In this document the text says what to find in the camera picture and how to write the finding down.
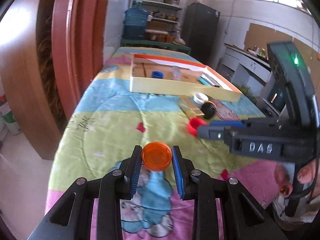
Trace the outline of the black bottle cap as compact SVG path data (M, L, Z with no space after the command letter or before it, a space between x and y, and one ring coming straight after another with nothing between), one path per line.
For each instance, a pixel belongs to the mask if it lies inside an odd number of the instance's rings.
M216 105L212 101L206 101L201 106L201 111L205 119L211 119L216 113Z

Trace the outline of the red bottle cap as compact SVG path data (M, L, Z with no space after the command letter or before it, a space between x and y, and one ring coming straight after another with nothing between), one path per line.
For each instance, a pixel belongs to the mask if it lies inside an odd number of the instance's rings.
M196 137L197 129L200 126L207 126L207 123L200 118L191 118L187 124L187 130L191 135Z

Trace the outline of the white bottle cap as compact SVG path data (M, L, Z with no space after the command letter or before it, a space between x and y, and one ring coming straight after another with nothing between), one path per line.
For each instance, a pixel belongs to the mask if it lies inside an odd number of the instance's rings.
M195 93L193 96L193 100L196 104L198 105L203 105L204 103L206 103L209 99L208 96L206 96L206 94L203 93Z

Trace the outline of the gold rectangular box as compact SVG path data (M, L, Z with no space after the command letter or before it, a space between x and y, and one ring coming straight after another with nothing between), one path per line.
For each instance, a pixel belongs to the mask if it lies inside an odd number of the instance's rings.
M188 119L204 117L204 113L200 108L185 95L179 96L177 104Z

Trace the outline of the white Hello Kitty box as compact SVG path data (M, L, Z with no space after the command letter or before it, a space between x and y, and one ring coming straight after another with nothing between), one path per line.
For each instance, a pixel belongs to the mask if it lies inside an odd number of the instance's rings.
M206 81L206 83L210 84L213 87L220 87L220 84L211 76L207 74L202 74L201 77Z

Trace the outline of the teal rectangular box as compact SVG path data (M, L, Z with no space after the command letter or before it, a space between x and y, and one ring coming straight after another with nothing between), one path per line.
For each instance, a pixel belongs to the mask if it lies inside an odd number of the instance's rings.
M209 83L206 79L204 79L204 78L202 78L202 77L199 77L199 78L198 78L198 81L199 81L200 83L202 83L203 85L205 85L205 86L212 86L211 83Z

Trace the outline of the orange bottle cap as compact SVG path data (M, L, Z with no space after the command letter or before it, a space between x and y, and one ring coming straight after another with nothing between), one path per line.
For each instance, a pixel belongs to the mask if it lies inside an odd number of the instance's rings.
M163 142L150 142L142 149L143 164L150 171L164 171L170 165L171 160L171 148Z

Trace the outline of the clear floral plastic case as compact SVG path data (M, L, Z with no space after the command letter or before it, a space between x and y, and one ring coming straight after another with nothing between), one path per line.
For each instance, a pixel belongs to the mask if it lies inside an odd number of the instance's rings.
M172 66L172 79L175 81L181 80L181 70L178 66Z

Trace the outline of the blue bottle cap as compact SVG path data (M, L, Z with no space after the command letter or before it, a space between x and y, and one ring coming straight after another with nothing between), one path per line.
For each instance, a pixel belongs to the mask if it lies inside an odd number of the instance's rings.
M151 74L151 77L154 79L162 79L164 76L164 74L162 72L159 71L153 71Z

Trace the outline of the potted green plant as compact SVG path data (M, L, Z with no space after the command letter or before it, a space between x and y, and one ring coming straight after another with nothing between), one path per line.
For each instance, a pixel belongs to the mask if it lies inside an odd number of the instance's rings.
M251 89L247 85L235 85L235 87L244 94L253 104L257 103L257 98L252 94Z

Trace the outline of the dark green appliance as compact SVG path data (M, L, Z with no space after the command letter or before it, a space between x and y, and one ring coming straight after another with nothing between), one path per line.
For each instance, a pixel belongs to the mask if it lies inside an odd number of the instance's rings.
M274 85L271 89L267 101L279 112L281 112L285 106L284 94L281 89Z

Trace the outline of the white kitchen counter cabinet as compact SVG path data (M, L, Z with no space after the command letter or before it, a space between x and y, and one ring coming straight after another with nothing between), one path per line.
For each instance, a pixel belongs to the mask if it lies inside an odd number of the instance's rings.
M217 65L217 72L234 85L247 87L257 99L257 107L272 116L282 108L274 106L271 98L275 79L268 63L230 44L225 44L225 54Z

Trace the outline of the orange-rimmed cardboard tray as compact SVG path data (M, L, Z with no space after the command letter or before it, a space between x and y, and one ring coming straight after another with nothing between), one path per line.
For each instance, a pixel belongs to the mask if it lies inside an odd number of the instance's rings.
M130 91L189 97L203 93L232 102L242 96L232 83L204 64L143 54L135 54L131 61Z

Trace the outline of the plastic bag of food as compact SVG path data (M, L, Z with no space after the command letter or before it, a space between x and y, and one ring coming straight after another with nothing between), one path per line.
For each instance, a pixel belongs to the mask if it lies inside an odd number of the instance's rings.
M181 38L179 30L176 31L176 37L174 38L172 43L180 46L185 46L185 41Z

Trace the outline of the black refrigerator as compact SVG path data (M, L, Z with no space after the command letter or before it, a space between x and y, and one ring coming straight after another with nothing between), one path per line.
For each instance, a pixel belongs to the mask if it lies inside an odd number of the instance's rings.
M190 48L190 56L207 65L216 37L220 12L202 3L186 8L181 38Z

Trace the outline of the colourful cartoon quilt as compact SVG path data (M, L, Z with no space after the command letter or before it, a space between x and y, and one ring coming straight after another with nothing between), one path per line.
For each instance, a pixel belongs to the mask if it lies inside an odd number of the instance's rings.
M183 53L119 48L86 89L58 146L50 173L49 210L79 177L93 180L119 167L136 145L160 141L177 145L183 157L213 178L237 178L264 208L278 196L276 163L229 153L220 141L200 140L187 130L188 118L176 96L130 92L130 67L136 54L191 62ZM141 169L132 200L121 202L124 239L191 239L192 201L179 198L171 167Z

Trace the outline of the green bench table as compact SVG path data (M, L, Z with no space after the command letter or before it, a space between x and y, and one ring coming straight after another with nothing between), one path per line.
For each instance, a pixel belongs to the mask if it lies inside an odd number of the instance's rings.
M122 38L120 41L120 44L122 47L129 47L131 45L141 46L141 47L152 47L152 48L161 47L168 50L183 52L188 55L191 54L191 48L187 46L177 45L173 43L166 43L166 42L149 41L149 40L127 40Z

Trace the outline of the green metal shelf rack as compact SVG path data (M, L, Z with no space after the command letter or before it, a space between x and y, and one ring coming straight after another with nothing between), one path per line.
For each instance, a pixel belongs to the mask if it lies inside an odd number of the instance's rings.
M130 7L141 5L148 11L145 38L172 43L181 25L184 0L130 0Z

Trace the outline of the blue water jug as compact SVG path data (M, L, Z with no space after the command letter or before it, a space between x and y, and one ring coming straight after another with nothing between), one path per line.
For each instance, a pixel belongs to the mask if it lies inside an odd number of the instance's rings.
M149 12L142 7L141 1L125 11L123 39L143 40L148 23Z

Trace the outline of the red wooden door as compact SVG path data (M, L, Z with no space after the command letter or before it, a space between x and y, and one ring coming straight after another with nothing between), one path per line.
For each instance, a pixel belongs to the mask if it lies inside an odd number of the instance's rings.
M38 155L52 160L103 66L108 0L1 0L1 80Z

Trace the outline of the brown cardboard wall panel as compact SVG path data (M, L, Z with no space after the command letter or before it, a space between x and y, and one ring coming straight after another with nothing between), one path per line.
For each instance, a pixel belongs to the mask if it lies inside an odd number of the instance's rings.
M310 68L319 68L319 54L316 50L297 38L263 25L254 23L249 25L244 45L246 49L257 47L267 51L267 43L278 41L292 41L298 48L307 66Z

